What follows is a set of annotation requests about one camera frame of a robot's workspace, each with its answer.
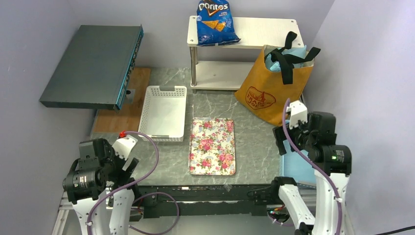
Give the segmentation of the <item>brown Trader Joe's tote bag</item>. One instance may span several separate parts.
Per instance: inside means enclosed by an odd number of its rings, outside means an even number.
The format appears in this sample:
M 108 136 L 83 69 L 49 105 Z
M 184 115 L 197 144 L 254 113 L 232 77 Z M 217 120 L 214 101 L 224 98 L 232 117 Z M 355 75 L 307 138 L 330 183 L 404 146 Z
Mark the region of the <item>brown Trader Joe's tote bag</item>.
M 254 65 L 235 92 L 242 105 L 258 118 L 274 126 L 283 125 L 282 112 L 287 99 L 296 101 L 312 73 L 314 61 L 321 49 L 306 49 L 304 55 L 294 55 L 297 34 L 290 31 L 284 46 L 264 45 Z

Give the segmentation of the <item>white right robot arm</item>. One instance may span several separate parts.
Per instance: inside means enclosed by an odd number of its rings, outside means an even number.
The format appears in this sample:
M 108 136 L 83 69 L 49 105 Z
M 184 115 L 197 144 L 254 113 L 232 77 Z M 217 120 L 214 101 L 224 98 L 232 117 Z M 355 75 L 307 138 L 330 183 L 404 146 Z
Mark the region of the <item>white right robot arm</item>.
M 343 198 L 351 174 L 352 154 L 346 145 L 336 144 L 336 118 L 331 113 L 295 111 L 283 113 L 283 125 L 274 129 L 277 146 L 286 153 L 284 141 L 314 169 L 316 178 L 316 212 L 300 196 L 298 184 L 292 177 L 275 177 L 270 198 L 283 203 L 297 235 L 344 235 Z

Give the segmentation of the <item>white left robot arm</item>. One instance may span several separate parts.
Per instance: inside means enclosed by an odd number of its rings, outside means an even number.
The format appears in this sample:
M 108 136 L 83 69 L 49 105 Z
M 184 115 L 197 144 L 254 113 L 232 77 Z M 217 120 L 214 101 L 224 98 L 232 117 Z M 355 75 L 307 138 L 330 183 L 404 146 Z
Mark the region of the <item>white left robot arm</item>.
M 63 180 L 84 235 L 126 235 L 131 208 L 140 201 L 131 176 L 139 163 L 130 153 L 138 140 L 130 135 L 110 144 L 104 138 L 79 143 L 80 157 Z

